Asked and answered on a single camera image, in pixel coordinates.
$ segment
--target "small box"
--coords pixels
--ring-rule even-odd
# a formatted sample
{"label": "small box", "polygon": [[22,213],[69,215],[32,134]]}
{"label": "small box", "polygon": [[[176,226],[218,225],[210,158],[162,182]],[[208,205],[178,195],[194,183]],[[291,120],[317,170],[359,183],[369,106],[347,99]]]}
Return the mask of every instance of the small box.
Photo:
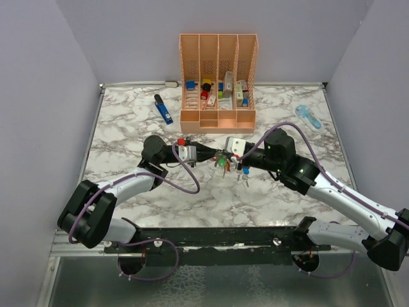
{"label": "small box", "polygon": [[202,84],[208,83],[208,84],[212,85],[212,80],[210,80],[210,79],[203,79],[202,82],[203,82]]}
{"label": "small box", "polygon": [[214,107],[215,106],[215,102],[216,102],[216,96],[211,94],[209,97],[209,101],[207,102],[207,105],[209,107]]}
{"label": "small box", "polygon": [[243,103],[243,90],[240,81],[236,82],[236,105],[241,107]]}
{"label": "small box", "polygon": [[242,85],[243,93],[249,91],[249,87],[247,86],[247,81],[246,80],[240,80],[240,81],[237,81],[237,82],[240,82],[240,84]]}
{"label": "small box", "polygon": [[194,90],[194,81],[193,80],[188,80],[188,81],[186,81],[186,89],[188,90],[188,91],[192,91],[192,90]]}
{"label": "small box", "polygon": [[228,98],[233,91],[233,73],[226,72],[223,80],[223,97]]}

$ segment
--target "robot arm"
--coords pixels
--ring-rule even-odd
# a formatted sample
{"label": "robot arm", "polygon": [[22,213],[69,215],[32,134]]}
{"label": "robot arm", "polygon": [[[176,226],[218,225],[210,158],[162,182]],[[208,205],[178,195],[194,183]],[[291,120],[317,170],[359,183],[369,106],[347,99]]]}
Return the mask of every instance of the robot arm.
{"label": "robot arm", "polygon": [[[179,139],[177,152],[179,159],[194,166],[196,162],[215,157],[220,150],[191,142],[190,139]],[[407,209],[396,213],[346,187],[328,172],[327,176],[324,176],[314,161],[296,154],[294,139],[282,129],[269,133],[264,140],[264,148],[254,149],[254,144],[230,137],[227,138],[225,148],[221,152],[231,161],[237,162],[237,157],[245,157],[240,163],[235,164],[237,169],[253,167],[269,171],[270,174],[276,173],[274,179],[280,180],[286,187],[334,207],[358,225],[338,225],[307,217],[294,229],[294,233],[301,234],[304,243],[308,243],[309,246],[328,244],[367,252],[372,261],[386,269],[396,271],[400,268],[409,248],[409,232],[385,216],[393,216],[396,220],[409,225]],[[95,199],[94,210],[87,210],[80,218],[74,237],[88,248],[95,247],[101,241],[129,243],[141,240],[138,226],[126,219],[112,219],[113,210],[115,206],[129,198],[151,191],[162,183],[157,177],[135,176],[136,174],[152,173],[164,178],[167,171],[160,165],[178,162],[171,147],[158,136],[146,139],[142,158],[138,167],[129,173],[132,176],[119,184],[113,185],[113,182],[93,184],[88,180],[81,182],[60,215],[58,226],[68,233],[84,204],[101,187],[110,185],[110,188]],[[327,177],[336,181],[341,188],[334,186]],[[349,197],[346,191],[384,212],[383,215],[369,210]]]}

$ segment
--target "marble tabletop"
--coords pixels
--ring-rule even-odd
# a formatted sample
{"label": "marble tabletop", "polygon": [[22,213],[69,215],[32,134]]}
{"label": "marble tabletop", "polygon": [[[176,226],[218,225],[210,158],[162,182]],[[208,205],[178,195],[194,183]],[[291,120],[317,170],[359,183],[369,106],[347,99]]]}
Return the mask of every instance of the marble tabletop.
{"label": "marble tabletop", "polygon": [[[163,98],[174,123],[166,125],[154,106],[153,96]],[[272,125],[289,121],[306,133],[326,170],[351,186],[345,159],[321,86],[257,86],[256,131],[238,134],[256,142]],[[184,135],[180,132],[181,88],[127,87],[107,88],[89,151],[84,178],[101,182],[132,171],[141,160],[143,141],[152,134],[171,144]],[[322,120],[325,132],[313,132],[294,114],[299,104],[310,107]],[[292,127],[285,128],[295,139],[298,154],[311,155]],[[196,134],[192,140],[223,148],[226,134]],[[168,179],[187,189],[195,185],[181,167],[167,168]],[[326,204],[302,196],[274,182],[267,172],[251,169],[249,185],[236,181],[236,173],[215,168],[211,161],[192,170],[201,183],[201,192],[185,194],[167,184],[139,194],[119,205],[114,217],[126,217],[139,226],[223,227],[296,225],[304,216],[342,224],[350,220]]]}

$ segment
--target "blue and white object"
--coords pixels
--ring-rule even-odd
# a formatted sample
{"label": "blue and white object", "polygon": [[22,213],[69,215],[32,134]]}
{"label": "blue and white object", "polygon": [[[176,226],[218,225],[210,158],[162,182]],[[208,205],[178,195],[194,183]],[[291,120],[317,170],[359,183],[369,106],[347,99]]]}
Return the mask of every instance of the blue and white object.
{"label": "blue and white object", "polygon": [[300,104],[295,108],[295,114],[314,132],[322,133],[325,128],[322,122],[315,117],[314,112],[306,105]]}
{"label": "blue and white object", "polygon": [[167,111],[164,101],[162,100],[160,95],[156,94],[154,97],[155,97],[156,108],[158,109],[160,115],[162,115],[164,121],[166,122],[166,125],[173,123],[173,119],[171,115],[169,114],[169,112]]}
{"label": "blue and white object", "polygon": [[195,87],[194,81],[193,80],[188,80],[186,81],[186,89],[188,91],[193,91]]}

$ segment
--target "metal bolt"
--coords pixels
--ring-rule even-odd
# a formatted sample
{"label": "metal bolt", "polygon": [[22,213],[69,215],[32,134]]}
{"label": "metal bolt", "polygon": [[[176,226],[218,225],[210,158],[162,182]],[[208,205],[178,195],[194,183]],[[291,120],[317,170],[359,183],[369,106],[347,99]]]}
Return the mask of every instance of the metal bolt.
{"label": "metal bolt", "polygon": [[280,246],[282,242],[281,242],[281,240],[279,238],[274,238],[273,243],[274,243],[275,246]]}

